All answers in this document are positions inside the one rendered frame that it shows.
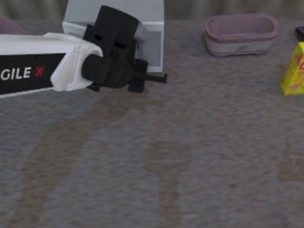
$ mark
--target red x logo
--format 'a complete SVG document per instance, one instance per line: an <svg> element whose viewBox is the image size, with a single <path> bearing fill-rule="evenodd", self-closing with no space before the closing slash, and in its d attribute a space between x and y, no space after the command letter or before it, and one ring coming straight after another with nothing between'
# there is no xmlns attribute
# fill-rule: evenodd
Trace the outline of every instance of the red x logo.
<svg viewBox="0 0 304 228"><path fill-rule="evenodd" d="M36 69L34 70L35 77L42 76L43 69L44 69L44 66L37 66Z"/></svg>

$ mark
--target white label on basket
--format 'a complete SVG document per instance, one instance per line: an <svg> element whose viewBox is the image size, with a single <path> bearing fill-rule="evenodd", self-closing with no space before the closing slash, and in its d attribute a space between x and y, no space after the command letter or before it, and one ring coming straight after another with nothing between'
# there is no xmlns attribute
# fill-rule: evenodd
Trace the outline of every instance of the white label on basket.
<svg viewBox="0 0 304 228"><path fill-rule="evenodd" d="M272 41L259 41L247 43L216 43L210 39L206 39L207 46L210 51L216 53L243 53L261 51L270 48Z"/></svg>

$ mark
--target white lettering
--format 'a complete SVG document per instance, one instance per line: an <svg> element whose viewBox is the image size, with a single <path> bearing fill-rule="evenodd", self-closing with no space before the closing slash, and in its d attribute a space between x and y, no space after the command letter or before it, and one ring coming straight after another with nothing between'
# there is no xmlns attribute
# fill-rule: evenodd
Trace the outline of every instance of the white lettering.
<svg viewBox="0 0 304 228"><path fill-rule="evenodd" d="M13 68L13 69L5 69L2 70L0 74L0 78L2 81L7 81L9 79L23 79L23 78L30 78L32 67L25 67L23 70L20 70L20 68Z"/></svg>
<svg viewBox="0 0 304 228"><path fill-rule="evenodd" d="M9 78L10 78L10 70L8 70L8 69L3 70L1 72L0 77L1 77L1 80L3 80L3 81L9 80Z"/></svg>
<svg viewBox="0 0 304 228"><path fill-rule="evenodd" d="M24 68L23 78L29 78L31 70L31 67Z"/></svg>

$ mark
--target table surface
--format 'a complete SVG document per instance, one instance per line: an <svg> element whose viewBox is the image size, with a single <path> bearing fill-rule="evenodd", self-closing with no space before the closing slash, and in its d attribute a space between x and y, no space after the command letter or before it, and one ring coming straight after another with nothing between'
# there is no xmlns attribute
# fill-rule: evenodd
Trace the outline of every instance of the table surface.
<svg viewBox="0 0 304 228"><path fill-rule="evenodd" d="M61 22L19 21L33 34ZM303 228L304 97L279 81L297 44L215 58L201 21L167 21L167 85L0 100L0 228Z"/></svg>

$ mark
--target robotic arm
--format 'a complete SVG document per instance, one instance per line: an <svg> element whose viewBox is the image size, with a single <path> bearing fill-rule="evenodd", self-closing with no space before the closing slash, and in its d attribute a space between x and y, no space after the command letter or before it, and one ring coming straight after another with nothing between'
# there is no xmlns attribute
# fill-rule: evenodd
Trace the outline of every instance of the robotic arm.
<svg viewBox="0 0 304 228"><path fill-rule="evenodd" d="M148 62L135 58L138 19L102 6L84 37L0 35L0 98L44 90L73 91L101 87L141 93L145 81L167 82L146 74Z"/></svg>

